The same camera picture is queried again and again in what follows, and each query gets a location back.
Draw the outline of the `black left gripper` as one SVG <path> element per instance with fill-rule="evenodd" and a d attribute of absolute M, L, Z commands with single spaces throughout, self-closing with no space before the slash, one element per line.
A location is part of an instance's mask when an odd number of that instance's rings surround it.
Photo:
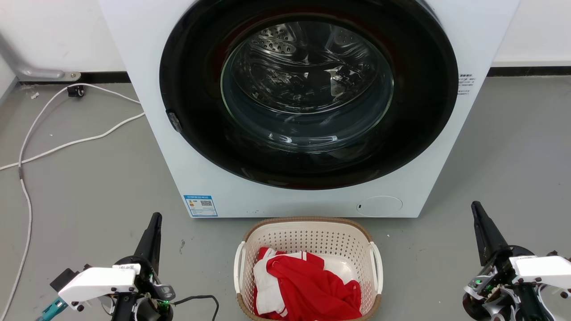
<path fill-rule="evenodd" d="M 171 321 L 176 292 L 158 278 L 161 253 L 161 213 L 153 213 L 134 255 L 119 260 L 113 268 L 135 271 L 127 290 L 112 290 L 112 321 Z"/>

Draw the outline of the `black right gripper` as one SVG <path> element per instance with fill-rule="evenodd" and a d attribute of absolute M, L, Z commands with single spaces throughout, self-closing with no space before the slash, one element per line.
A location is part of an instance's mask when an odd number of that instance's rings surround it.
<path fill-rule="evenodd" d="M 516 278 L 511 258 L 532 258 L 532 252 L 509 246 L 479 201 L 471 203 L 476 244 L 483 267 L 464 288 L 463 308 L 475 321 L 554 321 L 541 291 L 546 284 Z"/>

